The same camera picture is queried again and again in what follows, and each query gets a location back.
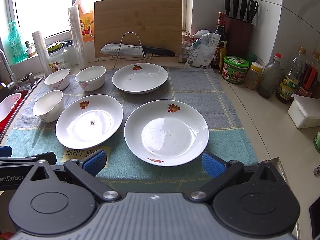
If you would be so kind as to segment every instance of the cutting board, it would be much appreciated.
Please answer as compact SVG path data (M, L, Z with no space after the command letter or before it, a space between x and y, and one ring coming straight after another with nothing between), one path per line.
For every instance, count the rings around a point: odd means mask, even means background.
M135 32L143 46L181 54L182 0L103 0L94 3L95 57L106 57L101 48L120 43L123 34ZM134 34L123 44L140 45Z

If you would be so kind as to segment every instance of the metal screw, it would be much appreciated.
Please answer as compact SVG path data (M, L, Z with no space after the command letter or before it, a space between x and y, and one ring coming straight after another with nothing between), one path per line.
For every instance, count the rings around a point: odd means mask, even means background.
M102 196L106 199L114 199L119 196L119 193L114 190L108 190L102 194Z
M207 196L206 193L204 193L203 191L194 191L191 192L190 197L192 197L193 199L203 199Z

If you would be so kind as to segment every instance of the kitchen towel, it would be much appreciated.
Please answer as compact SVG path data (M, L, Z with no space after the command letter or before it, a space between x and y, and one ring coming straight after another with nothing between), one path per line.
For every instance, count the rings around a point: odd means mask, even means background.
M83 91L75 81L75 75L70 76L70 85L63 91L65 107L92 94L110 95L123 106L124 118L120 128L101 144L109 147L110 153L108 167L97 177L109 186L119 191L135 192L190 191L210 180L202 168L201 156L184 165L161 167L145 163L127 147L123 134L127 118L137 107L159 99L184 102L202 114L209 127L207 151L226 161L239 160L245 165L257 163L239 117L212 69L167 68L168 80L156 91L143 95L127 94L117 89L112 84L115 71L106 71L105 84L96 91ZM47 92L49 88L43 84L9 133L6 144L12 148L12 157L53 151L57 155L57 165L62 164L65 147L56 138L56 122L44 123L32 114L35 102Z

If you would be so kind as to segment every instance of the small plant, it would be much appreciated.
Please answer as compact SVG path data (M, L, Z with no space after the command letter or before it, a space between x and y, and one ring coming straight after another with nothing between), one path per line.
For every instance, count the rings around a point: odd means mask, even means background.
M27 49L31 48L31 45L30 45L29 41L26 41L26 46L27 46Z

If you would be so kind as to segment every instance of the glass jar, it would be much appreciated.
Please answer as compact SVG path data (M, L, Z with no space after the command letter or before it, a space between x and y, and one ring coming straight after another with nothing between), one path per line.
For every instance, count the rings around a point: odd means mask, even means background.
M250 89L256 89L260 84L263 66L253 61L244 79L244 85Z
M69 51L64 48L60 41L48 46L47 50L49 54L48 66L52 72L64 68L70 69L71 63Z

